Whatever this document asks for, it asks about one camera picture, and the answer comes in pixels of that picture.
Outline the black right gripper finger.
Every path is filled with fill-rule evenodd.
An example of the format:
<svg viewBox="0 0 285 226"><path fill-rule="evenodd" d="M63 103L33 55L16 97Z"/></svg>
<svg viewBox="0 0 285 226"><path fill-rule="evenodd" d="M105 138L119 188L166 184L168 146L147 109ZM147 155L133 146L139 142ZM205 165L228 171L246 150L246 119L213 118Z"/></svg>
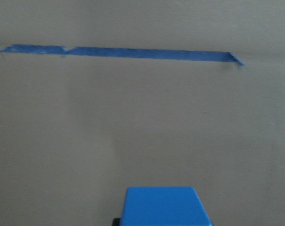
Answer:
<svg viewBox="0 0 285 226"><path fill-rule="evenodd" d="M120 218L114 218L112 221L112 226L119 226L120 225Z"/></svg>

